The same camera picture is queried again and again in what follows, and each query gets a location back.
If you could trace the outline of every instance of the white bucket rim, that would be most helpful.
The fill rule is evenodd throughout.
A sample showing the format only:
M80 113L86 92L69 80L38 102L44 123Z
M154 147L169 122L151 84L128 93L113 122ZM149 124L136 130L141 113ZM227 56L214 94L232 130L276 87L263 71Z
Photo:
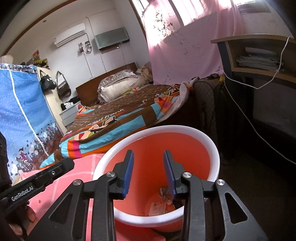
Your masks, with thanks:
M210 156L210 172L208 176L208 181L216 181L219 175L220 169L220 157L219 152L216 148L214 142L203 132L188 126L179 126L179 125L170 125L170 126L157 126L152 127L149 129L145 129L134 133L125 139L118 142L112 148L107 151L107 153L102 157L100 162L98 163L95 171L93 180L97 180L100 176L104 174L104 171L110 162L110 160L124 147L128 144L133 143L139 139L142 139L146 136L164 133L164 132L175 132L189 135L198 141L200 141L203 146L208 151ZM143 217L143 216L135 216L131 214L124 213L114 207L114 217L116 220L125 223L127 225L136 226L136 227L158 227L168 225L174 222L177 222L183 218L184 207L181 207L177 210L172 212L158 215L158 216L151 216L151 217Z

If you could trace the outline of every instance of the pink curtain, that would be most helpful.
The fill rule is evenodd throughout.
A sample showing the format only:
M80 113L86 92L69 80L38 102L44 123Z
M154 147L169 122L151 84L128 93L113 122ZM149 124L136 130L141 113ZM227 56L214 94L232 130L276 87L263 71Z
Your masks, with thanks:
M151 0L143 17L156 85L221 74L219 50L210 40L242 34L232 0Z

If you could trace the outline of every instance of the wooden headboard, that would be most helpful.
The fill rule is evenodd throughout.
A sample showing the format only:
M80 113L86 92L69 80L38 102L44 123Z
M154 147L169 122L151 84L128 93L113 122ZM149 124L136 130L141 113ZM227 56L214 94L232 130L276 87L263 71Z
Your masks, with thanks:
M98 100L98 93L97 89L99 86L99 83L106 77L116 74L119 71L130 69L132 71L137 71L137 66L135 63L127 64L124 66L121 66L117 69L111 70L105 74L102 74L98 77L95 77L94 79L91 79L90 81L78 86L76 88L77 94L80 98L81 104L91 106L94 105Z

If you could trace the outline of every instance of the hand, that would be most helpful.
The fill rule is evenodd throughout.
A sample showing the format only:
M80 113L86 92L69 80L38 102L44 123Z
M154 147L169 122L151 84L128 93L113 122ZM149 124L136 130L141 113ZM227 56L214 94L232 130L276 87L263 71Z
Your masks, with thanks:
M29 206L27 206L27 217L30 220L30 224L27 228L27 235L29 235L39 220L36 217L34 210ZM9 226L11 227L11 229L14 231L16 235L20 235L20 236L23 235L22 228L17 224L9 224Z

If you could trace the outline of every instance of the brown ceiling trim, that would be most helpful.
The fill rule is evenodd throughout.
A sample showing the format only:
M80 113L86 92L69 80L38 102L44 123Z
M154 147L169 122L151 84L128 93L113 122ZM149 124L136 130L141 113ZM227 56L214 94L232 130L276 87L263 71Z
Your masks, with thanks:
M42 16L40 16L39 18L37 18L34 22L32 22L28 27L26 27L17 37L15 40L13 40L13 42L9 45L9 47L5 50L3 55L6 55L8 53L8 51L13 47L13 45L16 44L16 42L26 33L28 32L34 25L36 25L39 21L41 21L42 19L44 19L45 17L47 17L48 15L52 14L54 11L72 3L75 2L77 0L68 0L66 2L63 2L62 4L54 7L53 9L49 10L48 12L46 12L45 14L43 14Z
M146 39L146 41L147 41L146 31L145 31L145 29L144 29L144 26L143 26L142 20L141 20L141 18L140 18L140 16L139 16L138 12L137 12L137 10L136 10L136 7L135 7L135 5L133 4L132 0L128 0L128 1L129 1L130 4L131 4L131 7L132 7L132 9L133 9L133 12L135 13L135 15L136 15L136 17L137 17L137 20L138 20L138 22L139 22L139 24L140 24L140 27L141 27L141 29L142 29L142 32L143 32L143 34L144 34L144 37L145 37L145 39Z

